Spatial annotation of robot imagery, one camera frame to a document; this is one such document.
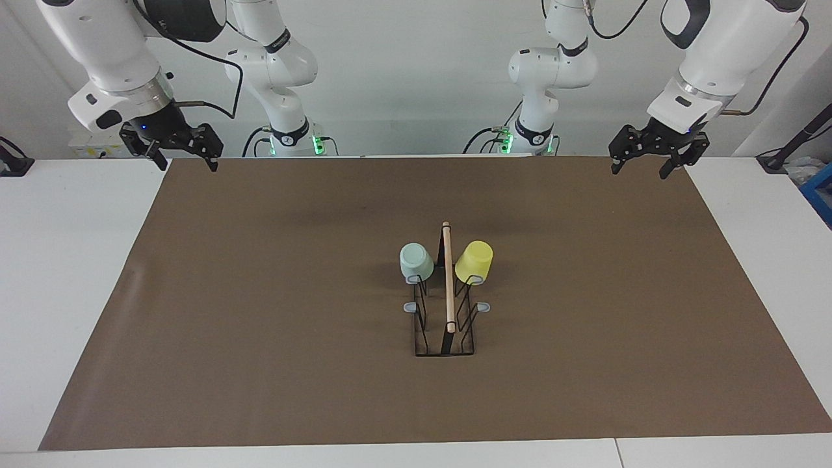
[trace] brown surface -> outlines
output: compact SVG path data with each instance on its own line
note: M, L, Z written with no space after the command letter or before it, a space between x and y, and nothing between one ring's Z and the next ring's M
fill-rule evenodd
M660 165L175 161L41 449L832 431ZM493 246L493 311L476 356L415 358L397 255L445 219Z

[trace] wooden handle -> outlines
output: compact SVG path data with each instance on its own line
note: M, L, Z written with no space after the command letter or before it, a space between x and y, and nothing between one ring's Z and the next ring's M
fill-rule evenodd
M451 253L451 223L442 224L442 238L445 247L445 307L448 312L448 333L457 332L457 307L453 294L453 253Z

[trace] white robotic arm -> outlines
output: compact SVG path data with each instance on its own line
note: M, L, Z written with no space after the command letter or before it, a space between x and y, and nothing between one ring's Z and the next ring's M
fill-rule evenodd
M514 54L509 75L523 94L519 117L511 122L511 152L545 152L552 139L557 98L552 89L587 87L598 72L589 47L582 0L552 0L546 20L557 48L530 48Z
M167 34L209 42L225 24L220 0L142 0L141 7ZM87 70L90 82L69 100L73 115L91 132L129 122L121 135L136 155L164 170L161 148L203 157L212 171L222 142L208 124L186 123L159 62L146 45L152 30L129 1L37 0L63 46Z
M277 156L320 154L316 125L304 113L290 87L312 83L318 63L312 52L291 37L274 0L231 0L240 32L256 45L231 51L227 60L245 71L243 87L260 101L269 117L272 148ZM236 70L226 67L229 78Z
M720 116L805 10L805 0L666 0L661 25L686 58L650 105L642 130L625 126L610 144L612 172L644 154L670 155L661 178L695 164Z

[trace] table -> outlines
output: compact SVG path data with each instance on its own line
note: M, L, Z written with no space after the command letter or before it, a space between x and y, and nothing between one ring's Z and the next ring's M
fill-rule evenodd
M753 159L688 169L827 411L832 232L787 177ZM164 174L144 161L38 162L0 181L0 466L828 466L832 435L31 453Z

